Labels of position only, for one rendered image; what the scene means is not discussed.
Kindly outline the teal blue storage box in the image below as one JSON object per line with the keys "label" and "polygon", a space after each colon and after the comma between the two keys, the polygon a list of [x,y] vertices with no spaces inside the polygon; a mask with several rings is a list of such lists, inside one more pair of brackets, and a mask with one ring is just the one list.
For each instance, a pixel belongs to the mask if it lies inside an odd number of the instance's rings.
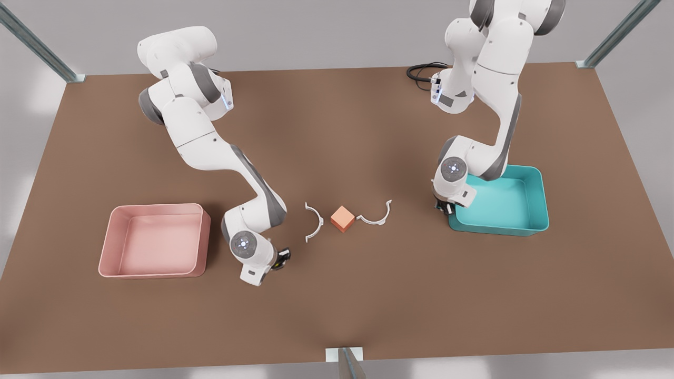
{"label": "teal blue storage box", "polygon": [[530,236],[549,227],[542,175],[534,166],[508,165],[491,182],[468,175],[467,184],[477,195],[469,208],[457,206],[448,216],[453,230]]}

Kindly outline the pink storage box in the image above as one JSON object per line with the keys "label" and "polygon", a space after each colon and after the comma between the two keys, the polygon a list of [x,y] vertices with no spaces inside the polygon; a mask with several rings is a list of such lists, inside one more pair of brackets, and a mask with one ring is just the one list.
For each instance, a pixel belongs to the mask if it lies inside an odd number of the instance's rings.
{"label": "pink storage box", "polygon": [[118,206],[111,211],[98,272],[126,279],[201,276],[210,226],[200,204]]}

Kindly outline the orange cube block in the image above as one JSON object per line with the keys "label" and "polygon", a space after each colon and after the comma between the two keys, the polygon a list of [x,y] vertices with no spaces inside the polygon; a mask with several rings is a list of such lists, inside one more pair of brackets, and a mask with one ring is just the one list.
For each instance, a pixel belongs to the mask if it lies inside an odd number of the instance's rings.
{"label": "orange cube block", "polygon": [[337,211],[335,211],[335,213],[330,217],[332,225],[334,225],[342,233],[345,233],[355,220],[356,218],[354,214],[352,214],[344,206],[340,206],[340,208],[338,208]]}

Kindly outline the silver frame post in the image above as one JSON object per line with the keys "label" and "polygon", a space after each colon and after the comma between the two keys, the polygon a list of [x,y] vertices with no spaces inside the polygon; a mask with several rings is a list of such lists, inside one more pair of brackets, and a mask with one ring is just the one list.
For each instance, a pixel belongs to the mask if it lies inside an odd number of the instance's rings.
{"label": "silver frame post", "polygon": [[53,72],[66,83],[82,83],[86,75],[75,73],[38,36],[36,36],[19,18],[0,2],[0,24],[14,34],[32,53],[40,58]]}
{"label": "silver frame post", "polygon": [[587,58],[575,62],[576,67],[580,69],[597,67],[660,2],[662,0],[640,0]]}
{"label": "silver frame post", "polygon": [[362,347],[335,347],[325,349],[325,362],[337,362],[339,379],[368,379],[361,366]]}

